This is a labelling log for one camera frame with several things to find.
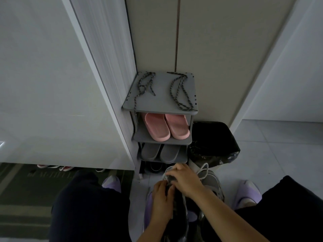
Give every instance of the gray plastic shoe rack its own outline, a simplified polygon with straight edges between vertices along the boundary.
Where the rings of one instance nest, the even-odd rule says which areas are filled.
[[[142,153],[139,150],[137,155],[138,160],[142,161],[152,161],[152,162],[161,162],[159,152],[161,148],[169,148],[164,152],[164,158],[168,158],[169,162],[164,163],[186,163],[187,158],[187,148],[188,145],[192,143],[192,125],[193,125],[193,116],[197,114],[197,111],[184,111],[179,108],[176,102],[172,99],[170,95],[170,86],[172,81],[179,77],[176,74],[170,74],[167,72],[156,72],[155,77],[153,78],[152,89],[154,90],[156,96],[150,90],[148,86],[146,89],[146,93],[137,97],[137,119],[134,113],[134,98],[139,94],[138,90],[138,81],[143,76],[145,72],[139,72],[132,83],[131,89],[127,95],[126,100],[123,104],[123,109],[131,112],[131,116],[133,118],[133,122],[135,124],[135,134],[133,135],[133,139],[139,142],[141,146],[141,150],[145,151],[145,159],[142,158]],[[195,81],[194,75],[192,73],[183,73],[186,74],[188,79],[184,82],[184,88],[188,93],[188,96],[194,106],[194,109],[198,110],[198,103],[195,93]],[[145,85],[150,80],[150,77],[145,78],[141,84]],[[175,81],[172,92],[173,95],[176,95],[176,91],[180,80]],[[185,96],[182,88],[180,89],[178,95],[178,101],[183,103],[184,105],[190,106],[187,97]],[[190,136],[184,140],[177,140],[172,136],[164,142],[157,142],[153,140],[150,136],[145,123],[143,122],[140,113],[157,113],[157,114],[183,114],[186,116],[186,120],[189,124],[190,128]],[[180,145],[179,152],[174,158],[172,153],[176,154],[176,148],[172,145]]]

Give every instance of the red and white sneaker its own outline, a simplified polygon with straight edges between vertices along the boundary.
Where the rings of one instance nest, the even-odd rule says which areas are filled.
[[[70,170],[72,170],[74,167],[60,167],[59,170],[60,171],[64,171],[64,172],[68,172]]]
[[[46,168],[49,167],[49,165],[37,165],[38,168]]]

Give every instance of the black trash bag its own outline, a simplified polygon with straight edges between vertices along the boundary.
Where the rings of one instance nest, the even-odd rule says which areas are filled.
[[[240,148],[230,129],[223,122],[194,122],[192,143],[188,147],[188,158],[198,167],[208,163],[209,167],[234,161]]]

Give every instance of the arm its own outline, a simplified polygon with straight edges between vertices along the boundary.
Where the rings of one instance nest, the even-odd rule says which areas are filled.
[[[174,176],[178,190],[191,198],[203,211],[221,241],[263,241],[268,240],[223,203],[211,190],[205,188],[198,176],[186,164],[175,164],[166,175]]]
[[[173,216],[173,201],[175,186],[169,188],[165,195],[167,181],[159,181],[152,192],[153,205],[151,220],[147,229],[139,237],[137,242],[160,242],[167,223]]]

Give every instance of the black trousers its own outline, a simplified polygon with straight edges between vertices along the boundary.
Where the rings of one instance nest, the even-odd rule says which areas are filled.
[[[129,205],[127,197],[102,188],[94,173],[78,172],[54,202],[49,241],[131,241]],[[323,201],[289,176],[256,206],[236,213],[271,242],[322,238]],[[219,241],[213,233],[205,241]]]

